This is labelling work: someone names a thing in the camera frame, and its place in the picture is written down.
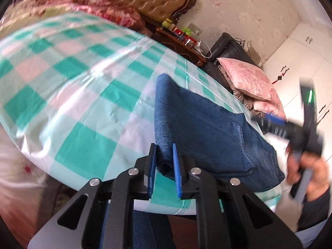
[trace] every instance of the silver screw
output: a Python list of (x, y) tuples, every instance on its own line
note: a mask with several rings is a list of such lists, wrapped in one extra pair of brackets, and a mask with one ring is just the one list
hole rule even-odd
[(232, 179), (230, 179), (229, 182), (230, 182), (231, 185), (235, 185), (235, 186), (237, 186), (241, 183), (238, 178), (232, 178)]
[(131, 168), (128, 170), (129, 175), (137, 175), (138, 174), (138, 168)]
[(202, 171), (200, 170), (200, 168), (192, 168), (192, 169), (190, 170), (190, 172), (191, 172), (192, 174), (194, 174), (194, 175), (198, 175), (198, 174), (200, 174)]
[(99, 181), (99, 179), (97, 179), (97, 178), (91, 179), (90, 182), (89, 182), (89, 184), (90, 184), (91, 186), (96, 186), (96, 185), (98, 185), (99, 183), (100, 183), (100, 181)]

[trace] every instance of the black sleeve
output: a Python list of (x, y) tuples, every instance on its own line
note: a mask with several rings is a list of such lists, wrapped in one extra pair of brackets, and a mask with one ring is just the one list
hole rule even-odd
[(330, 188), (314, 201), (303, 202), (302, 215), (298, 221), (298, 231), (305, 230), (327, 219), (330, 208)]

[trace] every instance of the white wardrobe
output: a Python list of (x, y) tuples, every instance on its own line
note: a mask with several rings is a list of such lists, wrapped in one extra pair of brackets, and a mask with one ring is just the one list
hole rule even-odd
[(316, 90), (317, 111), (319, 120), (328, 110), (329, 113), (318, 125), (323, 133), (325, 145), (323, 156), (328, 161), (332, 176), (332, 38), (317, 29), (300, 23), (288, 39), (262, 66), (270, 80), (275, 81), (286, 66), (289, 71), (281, 81), (275, 83), (289, 120), (303, 123), (303, 108), (299, 93), (299, 80), (313, 81)]

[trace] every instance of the person's leg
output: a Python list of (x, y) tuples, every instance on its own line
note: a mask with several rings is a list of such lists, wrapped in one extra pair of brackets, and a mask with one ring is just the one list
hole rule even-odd
[(133, 211), (133, 249), (176, 249), (165, 214)]

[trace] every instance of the hand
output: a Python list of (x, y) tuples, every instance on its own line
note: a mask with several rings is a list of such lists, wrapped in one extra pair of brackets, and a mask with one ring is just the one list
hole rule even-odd
[(323, 195), (330, 186), (325, 160), (315, 154), (304, 152), (298, 163), (292, 156), (290, 146), (287, 147), (286, 152), (289, 153), (287, 158), (287, 183), (293, 185), (300, 180), (301, 175), (298, 173), (300, 166), (302, 168), (312, 168), (313, 174), (306, 192), (306, 199), (309, 202)]

